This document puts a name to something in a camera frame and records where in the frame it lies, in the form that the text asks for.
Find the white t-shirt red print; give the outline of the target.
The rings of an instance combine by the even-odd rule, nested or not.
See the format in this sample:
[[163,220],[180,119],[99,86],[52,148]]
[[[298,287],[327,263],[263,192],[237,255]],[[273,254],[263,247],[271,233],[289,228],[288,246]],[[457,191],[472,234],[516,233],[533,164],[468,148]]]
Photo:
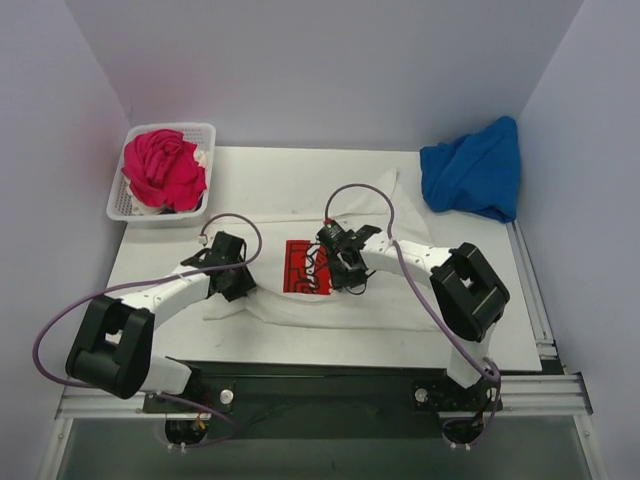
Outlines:
[[[376,252],[388,247],[387,223],[398,241],[431,245],[426,223],[392,169],[372,190],[343,192],[332,202],[335,221],[348,232],[345,243],[363,236],[363,226],[380,229],[372,236]],[[397,260],[383,271],[373,261],[357,261],[354,252],[337,251],[317,239],[320,212],[259,215],[255,222],[263,247],[249,270],[257,285],[247,297],[229,302],[214,296],[202,304],[208,321],[247,314],[264,323],[316,329],[429,331],[434,321],[416,304]]]

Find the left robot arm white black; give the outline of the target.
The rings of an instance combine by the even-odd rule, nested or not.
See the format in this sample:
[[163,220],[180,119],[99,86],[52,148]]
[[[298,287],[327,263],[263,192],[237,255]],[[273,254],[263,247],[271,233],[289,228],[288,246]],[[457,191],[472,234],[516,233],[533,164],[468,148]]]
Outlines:
[[234,302],[255,289],[244,264],[246,250],[243,239],[221,231],[211,246],[182,261],[162,283],[92,299],[66,360],[67,375],[121,399],[159,391],[177,410],[195,409],[203,390],[195,370],[154,355],[154,332],[193,304],[215,295]]

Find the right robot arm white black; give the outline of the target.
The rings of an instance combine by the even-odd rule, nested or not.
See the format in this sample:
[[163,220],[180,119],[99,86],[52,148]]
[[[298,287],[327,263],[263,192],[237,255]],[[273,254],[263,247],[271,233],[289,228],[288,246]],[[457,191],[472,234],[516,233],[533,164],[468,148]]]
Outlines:
[[479,395],[478,382],[501,381],[488,350],[510,293],[473,244],[435,247],[390,237],[365,225],[346,230],[327,220],[316,234],[325,249],[331,285],[346,290],[367,284],[377,272],[405,279],[418,301],[452,345],[443,383],[448,404],[465,408]]

